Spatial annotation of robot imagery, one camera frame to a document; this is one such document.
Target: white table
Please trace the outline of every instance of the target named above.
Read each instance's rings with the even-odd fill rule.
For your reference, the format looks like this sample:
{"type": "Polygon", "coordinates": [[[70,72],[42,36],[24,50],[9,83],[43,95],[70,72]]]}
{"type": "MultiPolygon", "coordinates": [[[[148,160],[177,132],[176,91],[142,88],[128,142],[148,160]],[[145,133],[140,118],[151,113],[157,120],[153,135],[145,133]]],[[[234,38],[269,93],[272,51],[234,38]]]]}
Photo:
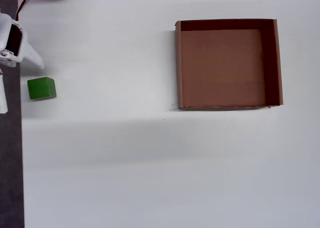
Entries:
{"type": "Polygon", "coordinates": [[[319,0],[32,0],[26,228],[318,228],[319,0]],[[177,111],[175,22],[278,19],[284,105],[177,111]]]}

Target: cable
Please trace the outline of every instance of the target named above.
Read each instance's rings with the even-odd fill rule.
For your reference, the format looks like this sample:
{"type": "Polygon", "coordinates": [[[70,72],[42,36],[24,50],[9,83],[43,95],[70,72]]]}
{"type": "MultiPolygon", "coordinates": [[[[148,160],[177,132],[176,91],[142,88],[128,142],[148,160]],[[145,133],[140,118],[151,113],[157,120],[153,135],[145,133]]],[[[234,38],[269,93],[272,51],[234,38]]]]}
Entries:
{"type": "Polygon", "coordinates": [[[23,0],[19,6],[19,9],[18,11],[16,12],[16,17],[15,17],[15,20],[18,21],[19,20],[19,12],[21,11],[22,7],[25,5],[27,0],[23,0]]]}

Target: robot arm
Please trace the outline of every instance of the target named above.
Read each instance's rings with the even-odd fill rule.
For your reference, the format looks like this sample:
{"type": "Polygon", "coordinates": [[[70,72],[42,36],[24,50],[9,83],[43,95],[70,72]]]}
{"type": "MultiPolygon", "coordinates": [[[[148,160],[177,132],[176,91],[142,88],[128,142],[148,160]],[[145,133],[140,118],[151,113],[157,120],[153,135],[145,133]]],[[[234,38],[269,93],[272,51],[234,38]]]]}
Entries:
{"type": "Polygon", "coordinates": [[[5,87],[3,81],[3,74],[0,69],[0,114],[5,114],[8,112],[7,100],[5,94],[5,87]]]}
{"type": "Polygon", "coordinates": [[[16,67],[16,63],[23,59],[29,60],[39,69],[45,67],[41,56],[28,43],[27,33],[20,23],[0,13],[0,63],[16,67]]]}

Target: green block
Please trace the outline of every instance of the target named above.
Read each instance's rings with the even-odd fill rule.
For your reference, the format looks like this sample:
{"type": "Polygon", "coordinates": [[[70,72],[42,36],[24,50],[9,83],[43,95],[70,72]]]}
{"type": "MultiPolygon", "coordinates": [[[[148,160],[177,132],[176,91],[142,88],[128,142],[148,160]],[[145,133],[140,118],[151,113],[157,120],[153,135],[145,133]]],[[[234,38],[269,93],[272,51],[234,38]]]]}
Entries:
{"type": "Polygon", "coordinates": [[[57,97],[55,80],[49,77],[28,80],[30,100],[57,97]]]}

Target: open box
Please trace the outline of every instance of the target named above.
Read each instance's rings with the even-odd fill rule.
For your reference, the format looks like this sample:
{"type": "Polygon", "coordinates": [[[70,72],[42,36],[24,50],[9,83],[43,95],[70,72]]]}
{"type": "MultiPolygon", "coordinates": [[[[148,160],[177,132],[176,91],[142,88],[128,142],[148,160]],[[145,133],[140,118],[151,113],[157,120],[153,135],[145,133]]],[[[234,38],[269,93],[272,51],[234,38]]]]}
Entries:
{"type": "Polygon", "coordinates": [[[180,109],[283,104],[275,19],[178,21],[176,55],[180,109]]]}

